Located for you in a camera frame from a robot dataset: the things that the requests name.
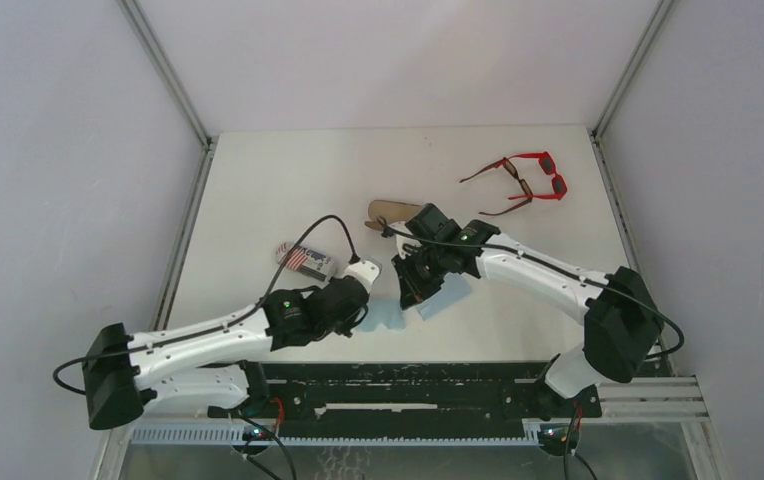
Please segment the light blue cleaning cloth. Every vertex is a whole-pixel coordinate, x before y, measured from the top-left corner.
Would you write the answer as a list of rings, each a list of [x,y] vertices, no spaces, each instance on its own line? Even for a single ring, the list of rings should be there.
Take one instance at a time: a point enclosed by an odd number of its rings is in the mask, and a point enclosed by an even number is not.
[[[373,299],[368,303],[368,312],[355,329],[369,333],[379,328],[402,331],[405,327],[406,320],[397,299]]]

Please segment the brown striped glasses case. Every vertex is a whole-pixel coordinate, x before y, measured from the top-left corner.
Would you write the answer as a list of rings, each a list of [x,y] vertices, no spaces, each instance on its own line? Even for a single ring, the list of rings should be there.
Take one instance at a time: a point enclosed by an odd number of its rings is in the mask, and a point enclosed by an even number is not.
[[[368,219],[364,222],[364,225],[371,230],[381,232],[383,226],[377,221],[378,217],[383,217],[388,224],[407,222],[422,209],[423,205],[412,203],[379,199],[372,200],[367,207]]]

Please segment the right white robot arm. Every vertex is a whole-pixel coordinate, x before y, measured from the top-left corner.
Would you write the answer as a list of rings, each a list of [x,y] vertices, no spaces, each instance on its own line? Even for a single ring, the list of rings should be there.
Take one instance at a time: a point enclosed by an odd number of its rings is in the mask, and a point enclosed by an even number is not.
[[[439,293],[453,274],[500,282],[537,296],[576,321],[583,339],[559,354],[538,384],[570,399],[592,385],[627,384],[638,374],[665,325],[665,317],[634,270],[612,273],[577,267],[533,250],[481,220],[458,225],[435,205],[405,222],[377,219],[396,241],[392,259],[402,309]]]

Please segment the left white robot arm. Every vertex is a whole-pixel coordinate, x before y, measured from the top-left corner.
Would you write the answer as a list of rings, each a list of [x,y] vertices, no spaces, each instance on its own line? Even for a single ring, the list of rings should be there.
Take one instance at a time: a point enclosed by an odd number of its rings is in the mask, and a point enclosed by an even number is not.
[[[100,330],[81,363],[88,424],[109,430],[141,416],[171,376],[216,363],[349,335],[372,284],[347,275],[322,288],[280,289],[247,308],[188,327],[130,334]]]

